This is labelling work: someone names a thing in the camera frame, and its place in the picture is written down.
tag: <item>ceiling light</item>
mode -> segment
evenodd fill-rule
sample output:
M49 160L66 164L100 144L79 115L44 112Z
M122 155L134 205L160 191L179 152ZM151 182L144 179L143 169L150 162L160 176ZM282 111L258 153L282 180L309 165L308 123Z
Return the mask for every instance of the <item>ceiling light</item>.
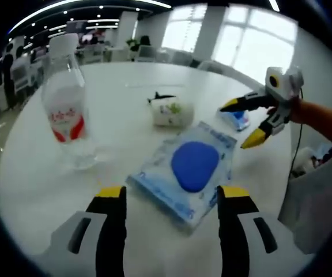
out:
M154 5L157 5L157 6L161 6L161 7L167 8L167 9L171 9L171 6L170 6L170 5L163 4L163 3L161 3L161 2L157 2L157 1L154 1L154 0L135 0L135 1L140 1L140 2L145 2L145 3L150 3L150 4L154 4Z
M56 31L56 30L58 30L58 29L62 29L62 28L65 28L65 27L66 27L66 24L64 24L64 25L60 25L60 26L57 26L57 27L53 27L53 28L50 29L50 32L52 32L52 31Z
M33 43L29 43L23 47L24 50L28 49L29 47L33 46Z
M120 20L118 19L93 19L93 20L88 20L88 23L95 23L95 22L119 22Z
M276 1L275 0L269 0L269 1L270 1L272 9L279 12L280 9L279 9L279 6L277 5Z
M103 25L103 26L90 26L86 27L87 30L90 29L106 29L106 28L117 28L118 26L113 26L113 25Z
M22 20L20 20L10 31L9 33L11 33L14 29L16 29L17 27L19 27L22 23L28 21L29 19L33 18L34 16L37 16L38 14L45 12L46 10L50 10L52 8L58 7L58 6L62 6L68 3L72 3L72 2L78 2L78 1L82 1L82 0L64 0L64 1L60 1L58 3L54 3L52 5L48 5L40 10L37 10L36 12L28 15L26 18L23 18Z
M65 34L65 32L53 33L52 35L49 35L48 38L51 39L51 38L53 38L54 36L61 36L61 35L63 35L63 34Z

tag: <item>blue sponge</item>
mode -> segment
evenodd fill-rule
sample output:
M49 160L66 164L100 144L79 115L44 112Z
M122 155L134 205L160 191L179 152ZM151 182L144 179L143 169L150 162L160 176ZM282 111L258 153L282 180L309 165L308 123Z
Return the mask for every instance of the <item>blue sponge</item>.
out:
M180 186L187 192L200 192L210 180L220 157L211 145L192 141L173 154L171 168Z

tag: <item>black cable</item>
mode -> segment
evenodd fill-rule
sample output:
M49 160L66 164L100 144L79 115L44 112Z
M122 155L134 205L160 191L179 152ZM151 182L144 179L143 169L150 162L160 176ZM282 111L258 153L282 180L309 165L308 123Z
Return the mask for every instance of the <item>black cable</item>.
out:
M301 96L301 98L303 99L303 91L302 91L302 88L300 88L300 96ZM299 149L300 141L301 141L301 139L302 139L302 130L303 130L303 123L300 124L300 130L299 130L299 138L298 138L297 149L295 150L295 154L294 154L294 157L293 157L293 160L292 160L292 165L291 165L291 167L290 167L288 180L289 180L290 177L291 177L291 172L292 172L292 170L293 170L294 161L295 161L295 159L297 158L297 154L298 154L298 149Z

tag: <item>table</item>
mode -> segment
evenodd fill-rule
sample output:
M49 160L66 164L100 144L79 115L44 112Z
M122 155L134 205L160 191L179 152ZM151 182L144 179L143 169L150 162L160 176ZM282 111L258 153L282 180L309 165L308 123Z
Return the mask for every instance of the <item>table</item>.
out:
M232 178L250 191L261 211L277 216L291 165L290 126L264 145L239 145L266 116L251 112L251 126L235 133L215 117L217 107L250 91L215 73L157 63L97 63L82 72L88 91L89 127L107 149L107 161L87 171L61 163L43 111L39 89L14 124L0 165L0 214L7 230L26 254L38 254L51 233L76 211L86 210L103 186L125 184L126 177L160 145L175 135L152 126L147 98L155 91L183 93L195 106L194 125L203 120L235 137ZM148 199L127 194L125 276L221 276L216 207L192 235L181 233Z

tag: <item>window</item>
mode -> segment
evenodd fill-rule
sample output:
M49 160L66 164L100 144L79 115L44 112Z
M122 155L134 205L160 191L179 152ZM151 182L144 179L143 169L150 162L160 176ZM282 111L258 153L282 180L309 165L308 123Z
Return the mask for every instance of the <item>window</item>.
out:
M193 52L207 4L182 6L171 12L162 47Z
M212 58L265 83L269 66L290 67L297 36L295 21L265 10L232 5Z

